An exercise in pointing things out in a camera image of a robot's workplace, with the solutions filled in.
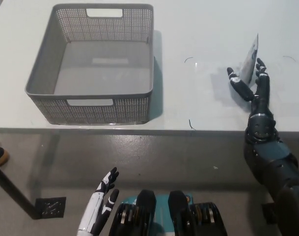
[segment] table leg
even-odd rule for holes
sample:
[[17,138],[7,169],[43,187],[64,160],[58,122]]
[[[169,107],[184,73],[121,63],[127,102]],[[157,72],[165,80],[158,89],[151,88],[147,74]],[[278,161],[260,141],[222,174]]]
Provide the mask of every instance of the table leg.
[[41,213],[35,206],[21,193],[13,182],[0,169],[0,187],[34,220],[41,218]]

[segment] white table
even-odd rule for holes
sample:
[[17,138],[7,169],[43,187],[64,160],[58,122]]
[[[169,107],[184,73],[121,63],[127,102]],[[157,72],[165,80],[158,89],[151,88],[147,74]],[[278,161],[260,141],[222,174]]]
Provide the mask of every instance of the white table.
[[[144,125],[46,121],[25,85],[52,7],[70,2],[153,5],[155,57],[163,75],[153,95],[162,95],[157,101],[161,114]],[[0,130],[191,131],[190,120],[198,131],[244,131],[248,110],[231,92],[226,68],[240,66],[257,33],[258,56],[272,80],[276,127],[299,136],[299,0],[5,0],[0,7]]]

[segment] shoe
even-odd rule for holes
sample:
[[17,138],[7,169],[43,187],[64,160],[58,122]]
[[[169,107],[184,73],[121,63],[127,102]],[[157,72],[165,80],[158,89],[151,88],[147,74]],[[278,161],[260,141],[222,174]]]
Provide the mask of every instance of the shoe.
[[9,159],[9,154],[6,150],[0,147],[0,166],[5,164]]

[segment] robotic arm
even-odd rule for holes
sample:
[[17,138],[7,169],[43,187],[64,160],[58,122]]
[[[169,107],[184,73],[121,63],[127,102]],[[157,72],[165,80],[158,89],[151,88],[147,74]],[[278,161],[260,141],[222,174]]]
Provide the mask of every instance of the robotic arm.
[[298,161],[280,140],[276,122],[269,110],[270,78],[266,66],[257,59],[255,94],[227,68],[230,84],[245,100],[251,102],[245,130],[244,157],[253,175],[263,184],[275,203],[278,227],[283,236],[299,236],[299,170]]
[[110,189],[114,188],[114,182],[119,175],[113,168],[101,181],[96,191],[91,195],[90,200],[85,209],[84,215],[77,231],[77,236],[98,236],[105,226],[114,203],[119,195],[119,190],[114,189],[108,201],[101,210],[104,196]]

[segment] gray plastic basket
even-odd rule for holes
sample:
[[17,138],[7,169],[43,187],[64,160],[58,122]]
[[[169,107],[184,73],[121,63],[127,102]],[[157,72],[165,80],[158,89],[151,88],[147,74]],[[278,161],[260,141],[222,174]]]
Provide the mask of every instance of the gray plastic basket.
[[153,27],[147,4],[56,5],[26,93],[52,124],[147,122]]

